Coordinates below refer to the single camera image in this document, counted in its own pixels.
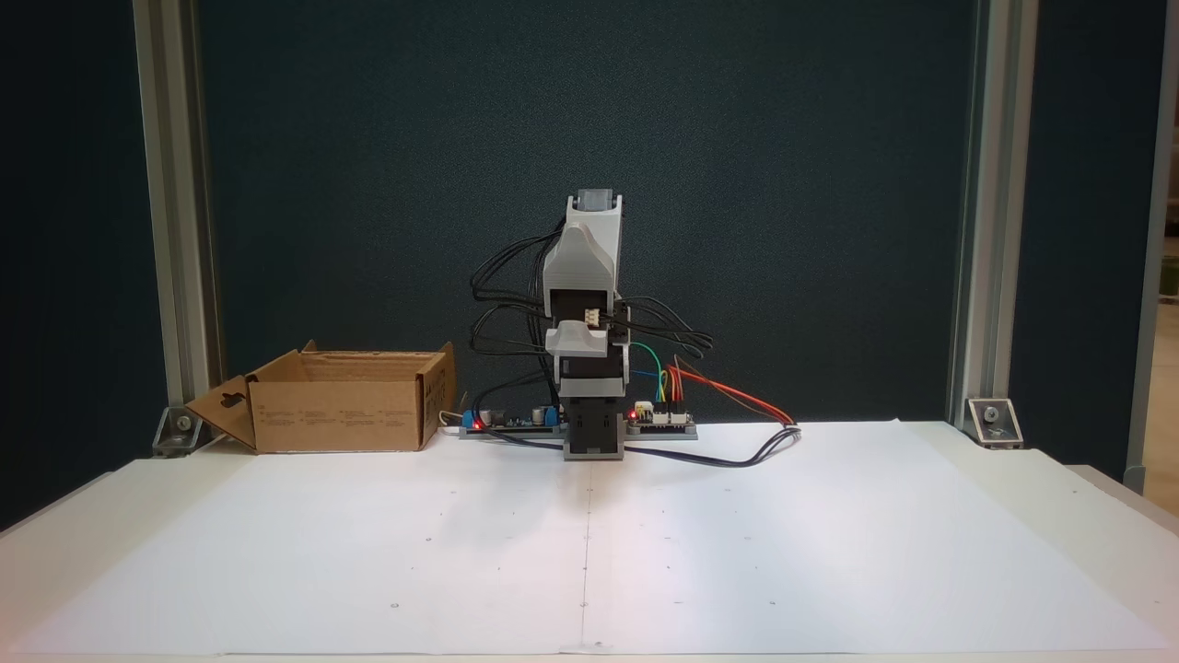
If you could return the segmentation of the wide grey fixed gripper jaw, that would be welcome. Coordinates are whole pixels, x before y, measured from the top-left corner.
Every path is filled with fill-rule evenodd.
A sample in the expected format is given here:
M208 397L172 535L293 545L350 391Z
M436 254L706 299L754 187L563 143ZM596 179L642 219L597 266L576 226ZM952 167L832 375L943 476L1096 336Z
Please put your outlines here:
M544 349L554 357L607 357L608 347L608 332L584 320L560 320L544 336Z

